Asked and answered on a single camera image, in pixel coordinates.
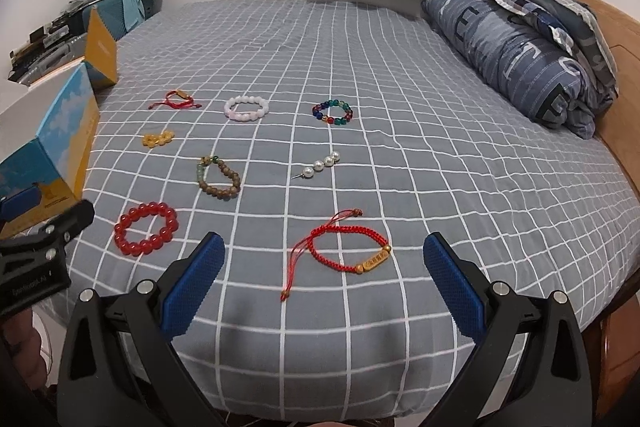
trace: person's hand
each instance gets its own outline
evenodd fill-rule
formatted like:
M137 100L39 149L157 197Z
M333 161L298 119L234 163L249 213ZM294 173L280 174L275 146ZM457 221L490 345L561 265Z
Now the person's hand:
M0 329L12 348L12 359L20 376L32 390L43 387L47 383L47 364L40 354L42 340L33 327L33 310L14 315Z

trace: yellow beads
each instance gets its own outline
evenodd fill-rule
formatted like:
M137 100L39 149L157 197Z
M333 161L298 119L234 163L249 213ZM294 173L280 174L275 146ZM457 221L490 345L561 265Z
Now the yellow beads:
M171 142L175 138L175 133L173 131L162 131L162 134L145 134L142 137L142 145L145 147L149 147L149 149L153 149L156 146L166 145Z

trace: metal screw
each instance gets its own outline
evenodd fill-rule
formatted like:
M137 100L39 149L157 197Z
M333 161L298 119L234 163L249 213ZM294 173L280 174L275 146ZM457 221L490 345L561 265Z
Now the metal screw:
M154 284L153 281L150 281L150 280L141 281L138 283L138 286L136 286L136 290L138 290L138 293L142 293L142 295L147 295L154 290L155 286L156 285Z
M569 300L566 296L566 293L561 292L561 291L556 291L554 292L554 300L558 303L558 304L566 304L566 302Z
M91 288L82 290L82 292L80 293L80 300L82 302L89 302L93 298L94 298L94 291Z
M509 285L507 283L504 283L502 281L498 281L498 282L494 282L494 292L497 293L498 295L502 295L505 296L507 295L507 293L509 293Z

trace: gray plaid bed sheet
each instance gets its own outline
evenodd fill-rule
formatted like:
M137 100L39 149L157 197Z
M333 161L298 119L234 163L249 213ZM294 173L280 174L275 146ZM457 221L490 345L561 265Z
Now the gray plaid bed sheet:
M174 346L220 409L288 421L431 409L473 344L424 268L430 232L491 280L533 296L566 291L582 327L636 263L640 206L606 147L527 120L423 20L342 2L228 0L156 15L119 52L120 82L98 96L84 192L95 223L71 245L72 286L50 306L66 321L82 289L126 292L218 232L225 266ZM147 110L176 87L204 107ZM224 102L246 92L271 112L228 121ZM312 106L329 98L347 101L354 120L316 120ZM142 146L165 128L170 144ZM335 168L290 180L331 150L342 155ZM239 172L237 199L198 189L197 159L210 154ZM210 170L209 182L225 180ZM113 225L148 201L176 208L180 230L148 257L124 257ZM364 216L349 224L388 237L393 257L357 276L307 255L281 304L287 247L353 207ZM129 237L160 226L142 220ZM325 235L318 247L347 264L374 251L361 235Z

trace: white pearl strand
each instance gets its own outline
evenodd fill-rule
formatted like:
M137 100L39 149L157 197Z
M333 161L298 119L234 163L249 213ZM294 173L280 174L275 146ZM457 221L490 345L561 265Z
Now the white pearl strand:
M324 158L324 160L318 160L314 162L313 167L305 167L302 169L302 173L297 176L292 177L292 180L296 178L313 178L314 172L322 172L325 167L333 167L340 161L340 153L337 151L333 151L329 156Z
M239 103L257 103L260 105L260 109L257 111L249 112L235 112L231 108ZM229 120L236 120L239 122L256 121L258 118L262 118L269 112L269 101L263 99L261 96L236 96L230 98L225 102L225 115Z

